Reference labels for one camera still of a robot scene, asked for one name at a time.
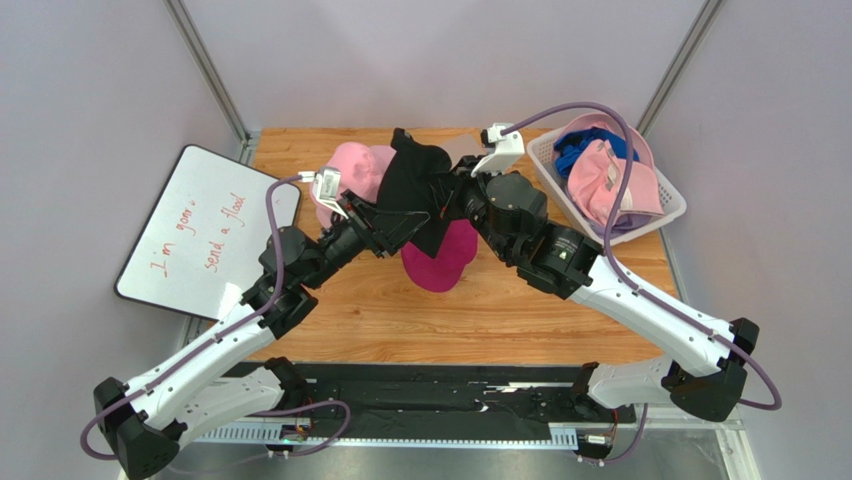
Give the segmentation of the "pink bucket hat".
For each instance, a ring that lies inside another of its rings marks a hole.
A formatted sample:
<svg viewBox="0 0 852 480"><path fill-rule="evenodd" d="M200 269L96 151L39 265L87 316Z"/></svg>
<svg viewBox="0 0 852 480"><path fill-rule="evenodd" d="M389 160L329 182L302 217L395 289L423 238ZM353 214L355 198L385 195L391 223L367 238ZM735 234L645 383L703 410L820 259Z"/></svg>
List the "pink bucket hat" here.
<svg viewBox="0 0 852 480"><path fill-rule="evenodd" d="M325 167L340 172L337 199L346 190L375 204L383 176L396 151L387 145L367 146L358 142L340 144Z"/></svg>

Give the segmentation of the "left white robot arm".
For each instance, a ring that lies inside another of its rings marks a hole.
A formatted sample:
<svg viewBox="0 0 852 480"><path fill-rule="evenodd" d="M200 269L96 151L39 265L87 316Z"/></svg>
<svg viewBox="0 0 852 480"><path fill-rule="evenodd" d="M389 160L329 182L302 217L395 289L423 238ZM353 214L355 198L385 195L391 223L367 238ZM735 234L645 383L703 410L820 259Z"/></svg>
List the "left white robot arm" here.
<svg viewBox="0 0 852 480"><path fill-rule="evenodd" d="M297 227L275 227L261 254L262 275L225 319L151 370L126 382L102 381L94 390L95 418L80 443L91 456L89 432L98 429L127 478L166 469L204 434L246 416L300 416L316 408L346 410L340 400L309 403L306 380L284 357L272 358L236 380L220 378L248 355L298 326L317 306L318 288L364 250L397 253L430 215L388 210L345 192L343 217L313 240Z"/></svg>

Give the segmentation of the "magenta baseball cap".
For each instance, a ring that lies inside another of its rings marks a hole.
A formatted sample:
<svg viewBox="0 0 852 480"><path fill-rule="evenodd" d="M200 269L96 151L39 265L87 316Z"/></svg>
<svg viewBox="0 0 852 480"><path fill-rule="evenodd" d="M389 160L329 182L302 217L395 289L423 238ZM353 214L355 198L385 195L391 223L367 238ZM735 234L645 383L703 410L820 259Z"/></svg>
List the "magenta baseball cap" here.
<svg viewBox="0 0 852 480"><path fill-rule="evenodd" d="M467 220L453 221L435 257L411 242L401 250L408 278L423 290L443 293L453 289L478 253L478 233Z"/></svg>

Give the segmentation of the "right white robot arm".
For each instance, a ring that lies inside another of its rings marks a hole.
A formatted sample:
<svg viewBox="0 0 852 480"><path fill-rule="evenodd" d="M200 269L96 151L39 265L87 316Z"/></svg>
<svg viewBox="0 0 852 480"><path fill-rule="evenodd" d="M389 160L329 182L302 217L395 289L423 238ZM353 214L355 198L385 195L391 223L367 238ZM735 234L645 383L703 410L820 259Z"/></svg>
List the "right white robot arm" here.
<svg viewBox="0 0 852 480"><path fill-rule="evenodd" d="M713 319L610 261L581 232L549 220L545 194L518 172L474 174L474 158L430 182L443 219L466 219L529 286L592 308L662 350L652 360L582 366L573 402L617 409L671 404L711 422L740 404L759 328Z"/></svg>

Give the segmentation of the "black NY baseball cap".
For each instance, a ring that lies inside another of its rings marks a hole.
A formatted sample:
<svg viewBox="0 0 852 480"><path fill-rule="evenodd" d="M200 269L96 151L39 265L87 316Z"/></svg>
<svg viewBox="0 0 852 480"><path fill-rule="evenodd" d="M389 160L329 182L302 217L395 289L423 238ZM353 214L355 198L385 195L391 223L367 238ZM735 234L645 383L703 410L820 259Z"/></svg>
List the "black NY baseball cap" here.
<svg viewBox="0 0 852 480"><path fill-rule="evenodd" d="M395 151L380 183L376 204L379 209L395 212L427 212L429 220L410 242L430 258L436 258L450 221L440 218L446 194L440 181L450 173L450 155L436 145L417 142L403 128L395 128L390 141Z"/></svg>

